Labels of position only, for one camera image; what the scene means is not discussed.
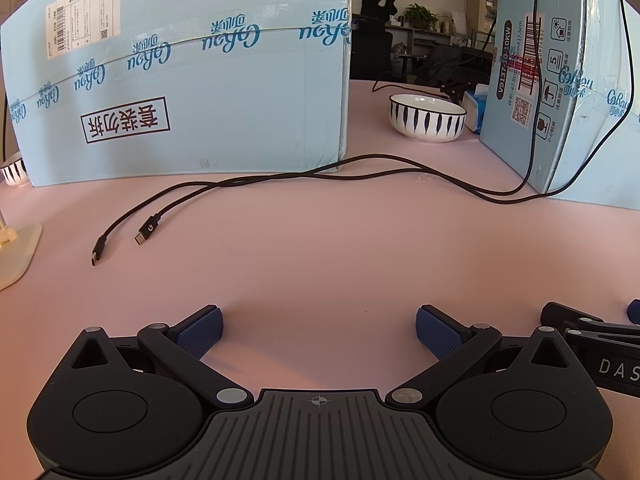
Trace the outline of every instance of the pink tabletop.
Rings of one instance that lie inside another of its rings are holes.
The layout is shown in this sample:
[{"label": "pink tabletop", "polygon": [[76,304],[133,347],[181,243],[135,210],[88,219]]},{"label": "pink tabletop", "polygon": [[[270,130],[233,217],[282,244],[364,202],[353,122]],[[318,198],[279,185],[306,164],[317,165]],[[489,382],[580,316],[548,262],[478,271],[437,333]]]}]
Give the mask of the pink tabletop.
[{"label": "pink tabletop", "polygon": [[[516,186],[519,177],[470,132],[445,144],[398,134],[387,103],[402,91],[372,94],[370,86],[350,85],[348,155],[394,153],[484,187]],[[340,173],[396,166],[363,161]],[[2,478],[41,472],[26,417],[86,326],[134,335],[213,303],[225,335],[203,361],[254,395],[275,387],[377,388],[384,396],[434,362],[415,336],[422,304],[526,336],[547,301],[625,323],[626,305],[640,296],[640,212],[561,200],[492,205],[420,174],[216,190],[168,215],[138,246],[142,222],[176,194],[117,229],[91,266],[111,221],[183,180],[0,185],[9,224],[44,226],[25,276],[0,291]],[[602,393],[614,433],[598,471],[640,479],[640,399]]]}]

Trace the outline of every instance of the cream-colored base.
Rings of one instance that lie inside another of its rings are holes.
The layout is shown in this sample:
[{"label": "cream-colored base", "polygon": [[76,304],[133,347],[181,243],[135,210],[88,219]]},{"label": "cream-colored base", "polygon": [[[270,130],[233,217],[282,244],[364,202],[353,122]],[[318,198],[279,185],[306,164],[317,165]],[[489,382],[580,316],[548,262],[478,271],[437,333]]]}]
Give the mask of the cream-colored base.
[{"label": "cream-colored base", "polygon": [[30,225],[18,231],[18,237],[0,248],[0,290],[17,282],[27,271],[36,251],[42,226]]}]

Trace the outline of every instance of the qr code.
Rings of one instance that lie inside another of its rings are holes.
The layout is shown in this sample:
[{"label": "qr code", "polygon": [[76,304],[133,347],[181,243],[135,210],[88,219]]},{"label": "qr code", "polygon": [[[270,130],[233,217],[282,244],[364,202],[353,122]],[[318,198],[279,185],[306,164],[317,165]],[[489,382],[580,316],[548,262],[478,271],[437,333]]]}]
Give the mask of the qr code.
[{"label": "qr code", "polygon": [[516,121],[519,124],[522,124],[525,128],[529,126],[529,120],[531,119],[531,110],[533,108],[533,104],[527,101],[526,99],[522,99],[516,96],[515,103],[513,105],[513,114],[511,115],[511,119]]}]

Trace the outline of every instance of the ceramic bowl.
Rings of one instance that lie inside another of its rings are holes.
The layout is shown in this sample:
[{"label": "ceramic bowl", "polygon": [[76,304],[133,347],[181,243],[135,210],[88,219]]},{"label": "ceramic bowl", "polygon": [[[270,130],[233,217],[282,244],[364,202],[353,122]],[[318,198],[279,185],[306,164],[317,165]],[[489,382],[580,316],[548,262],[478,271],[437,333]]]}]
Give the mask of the ceramic bowl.
[{"label": "ceramic bowl", "polygon": [[413,94],[389,98],[389,120],[401,134],[425,142],[457,139],[465,126],[466,110],[443,99]]},{"label": "ceramic bowl", "polygon": [[9,186],[21,186],[29,181],[27,169],[24,167],[24,161],[20,152],[10,156],[6,161],[0,163],[0,173],[4,177],[4,181]]}]

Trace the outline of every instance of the green plant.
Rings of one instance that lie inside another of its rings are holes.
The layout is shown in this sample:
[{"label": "green plant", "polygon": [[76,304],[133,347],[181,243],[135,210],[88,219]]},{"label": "green plant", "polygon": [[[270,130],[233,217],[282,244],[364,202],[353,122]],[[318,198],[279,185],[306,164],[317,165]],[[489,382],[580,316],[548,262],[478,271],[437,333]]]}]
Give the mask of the green plant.
[{"label": "green plant", "polygon": [[429,9],[418,4],[411,4],[404,10],[404,17],[414,24],[415,28],[433,28],[438,17]]}]

